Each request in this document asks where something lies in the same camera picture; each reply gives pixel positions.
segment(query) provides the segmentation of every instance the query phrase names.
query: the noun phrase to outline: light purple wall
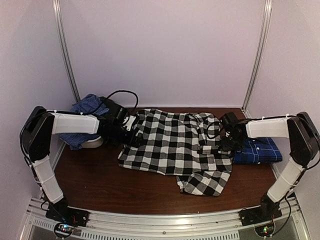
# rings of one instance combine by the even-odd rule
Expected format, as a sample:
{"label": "light purple wall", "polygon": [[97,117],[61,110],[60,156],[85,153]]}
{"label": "light purple wall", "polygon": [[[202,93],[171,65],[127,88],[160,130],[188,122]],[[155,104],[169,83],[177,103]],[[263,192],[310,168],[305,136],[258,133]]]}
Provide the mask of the light purple wall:
{"label": "light purple wall", "polygon": [[[82,97],[118,89],[140,106],[240,107],[264,0],[61,1]],[[134,97],[113,97],[133,106]]]}
{"label": "light purple wall", "polygon": [[[20,151],[19,132],[35,106],[67,110],[74,99],[52,1],[1,1],[0,22],[0,236],[14,240],[31,196],[39,192]],[[60,145],[52,139],[52,158]]]}
{"label": "light purple wall", "polygon": [[[319,10],[317,0],[273,1],[267,44],[248,106],[253,117],[306,111],[320,130]],[[281,171],[290,147],[288,140],[276,143],[286,158],[276,164]],[[311,238],[319,239],[320,166],[304,175],[296,193]]]}

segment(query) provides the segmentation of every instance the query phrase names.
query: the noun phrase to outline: black and white checkered shirt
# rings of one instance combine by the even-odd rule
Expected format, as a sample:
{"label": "black and white checkered shirt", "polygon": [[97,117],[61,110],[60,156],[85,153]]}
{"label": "black and white checkered shirt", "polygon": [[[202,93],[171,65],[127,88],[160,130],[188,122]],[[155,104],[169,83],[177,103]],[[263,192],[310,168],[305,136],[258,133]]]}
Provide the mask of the black and white checkered shirt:
{"label": "black and white checkered shirt", "polygon": [[220,122],[209,113],[138,112],[138,135],[144,145],[125,146],[121,167],[175,175],[182,192],[218,196],[232,170],[229,152],[218,150]]}

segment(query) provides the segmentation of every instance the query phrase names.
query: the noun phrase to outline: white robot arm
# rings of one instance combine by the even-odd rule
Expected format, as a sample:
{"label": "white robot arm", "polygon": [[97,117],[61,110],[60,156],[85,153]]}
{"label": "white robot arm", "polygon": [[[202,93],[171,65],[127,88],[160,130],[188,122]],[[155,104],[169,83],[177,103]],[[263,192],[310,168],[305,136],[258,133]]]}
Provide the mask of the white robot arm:
{"label": "white robot arm", "polygon": [[61,133],[99,134],[121,144],[140,146],[134,125],[138,118],[128,114],[120,105],[110,102],[109,112],[102,116],[61,111],[48,111],[37,106],[20,133],[20,146],[27,164],[32,169],[49,202],[46,217],[72,226],[85,227],[88,212],[68,207],[50,164],[51,136]]}
{"label": "white robot arm", "polygon": [[240,212],[242,225],[251,225],[270,220],[279,213],[279,204],[310,168],[320,148],[319,133],[306,112],[297,115],[238,120],[234,113],[221,119],[223,128],[229,133],[221,138],[221,148],[232,151],[241,148],[246,138],[287,138],[290,142],[290,158],[280,177],[261,198],[261,206]]}

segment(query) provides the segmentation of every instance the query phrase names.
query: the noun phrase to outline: checkered fabric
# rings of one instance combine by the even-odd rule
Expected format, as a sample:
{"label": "checkered fabric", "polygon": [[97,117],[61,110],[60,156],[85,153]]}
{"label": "checkered fabric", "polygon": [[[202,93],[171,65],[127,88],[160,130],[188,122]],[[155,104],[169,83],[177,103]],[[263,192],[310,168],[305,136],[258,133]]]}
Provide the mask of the checkered fabric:
{"label": "checkered fabric", "polygon": [[282,161],[275,142],[269,137],[249,138],[244,147],[234,153],[233,162],[238,164],[274,163]]}
{"label": "checkered fabric", "polygon": [[125,146],[119,166],[177,176],[184,193],[218,196],[232,170],[229,152],[218,151],[219,120],[209,113],[138,112],[138,135],[144,145]]}

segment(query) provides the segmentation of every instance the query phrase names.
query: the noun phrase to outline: folded blue shirt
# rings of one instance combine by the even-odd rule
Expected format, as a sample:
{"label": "folded blue shirt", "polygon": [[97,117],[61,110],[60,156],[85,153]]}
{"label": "folded blue shirt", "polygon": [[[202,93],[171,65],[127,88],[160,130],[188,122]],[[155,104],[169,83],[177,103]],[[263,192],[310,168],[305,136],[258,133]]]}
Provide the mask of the folded blue shirt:
{"label": "folded blue shirt", "polygon": [[[104,104],[101,104],[101,100],[94,94],[88,94],[84,99],[75,103],[70,112],[72,113],[91,113],[97,107],[100,107],[94,112],[95,115],[103,115],[109,111],[109,108],[106,108]],[[100,135],[98,134],[87,134],[87,133],[60,133],[59,137],[65,141],[71,150],[82,149],[83,143],[89,140],[97,139]]]}
{"label": "folded blue shirt", "polygon": [[282,161],[282,155],[270,137],[248,138],[244,147],[234,153],[234,163],[258,164]]}

